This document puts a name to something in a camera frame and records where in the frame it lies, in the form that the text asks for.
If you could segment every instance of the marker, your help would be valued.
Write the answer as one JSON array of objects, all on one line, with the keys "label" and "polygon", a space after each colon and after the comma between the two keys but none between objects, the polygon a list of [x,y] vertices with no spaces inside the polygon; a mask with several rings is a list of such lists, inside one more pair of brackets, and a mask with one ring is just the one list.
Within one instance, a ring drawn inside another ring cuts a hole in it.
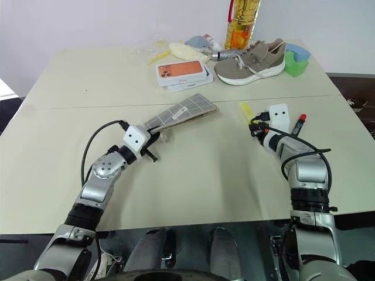
[{"label": "marker", "polygon": [[292,131],[292,135],[298,136],[298,134],[301,131],[302,126],[305,123],[305,121],[306,121],[306,114],[301,114],[301,116],[299,117],[297,123],[294,126],[294,129]]}]

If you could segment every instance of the green sponge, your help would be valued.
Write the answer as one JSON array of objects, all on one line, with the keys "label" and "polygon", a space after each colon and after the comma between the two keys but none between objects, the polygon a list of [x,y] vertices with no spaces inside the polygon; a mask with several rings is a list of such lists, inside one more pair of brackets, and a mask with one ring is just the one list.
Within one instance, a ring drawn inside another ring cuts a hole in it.
[{"label": "green sponge", "polygon": [[294,53],[292,51],[287,51],[285,53],[285,68],[284,71],[293,77],[301,75],[309,62],[307,60],[301,60],[296,62],[294,60]]}]

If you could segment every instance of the blue sponge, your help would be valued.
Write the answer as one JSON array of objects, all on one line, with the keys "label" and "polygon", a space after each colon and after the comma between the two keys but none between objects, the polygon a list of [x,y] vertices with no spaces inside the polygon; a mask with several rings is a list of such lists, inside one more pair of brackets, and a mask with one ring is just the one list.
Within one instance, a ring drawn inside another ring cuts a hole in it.
[{"label": "blue sponge", "polygon": [[309,51],[294,44],[287,43],[286,51],[292,51],[294,53],[294,60],[296,62],[299,62],[301,60],[308,60],[310,57]]}]

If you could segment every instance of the cooking oil bottle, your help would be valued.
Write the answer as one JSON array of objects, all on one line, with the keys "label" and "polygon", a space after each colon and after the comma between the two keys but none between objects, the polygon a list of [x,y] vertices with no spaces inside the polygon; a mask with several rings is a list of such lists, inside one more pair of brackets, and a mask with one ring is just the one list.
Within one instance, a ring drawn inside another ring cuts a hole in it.
[{"label": "cooking oil bottle", "polygon": [[[234,4],[234,16],[231,19]],[[247,49],[260,0],[231,0],[228,15],[228,31],[225,49]]]}]

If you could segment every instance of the silver cylinder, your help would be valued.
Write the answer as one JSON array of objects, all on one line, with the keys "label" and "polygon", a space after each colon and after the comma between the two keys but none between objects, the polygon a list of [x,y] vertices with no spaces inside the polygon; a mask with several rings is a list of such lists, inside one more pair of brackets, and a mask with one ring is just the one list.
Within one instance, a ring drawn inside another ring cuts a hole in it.
[{"label": "silver cylinder", "polygon": [[211,59],[213,61],[226,60],[231,57],[235,57],[237,54],[241,55],[245,52],[246,50],[225,50],[220,52],[212,52]]}]

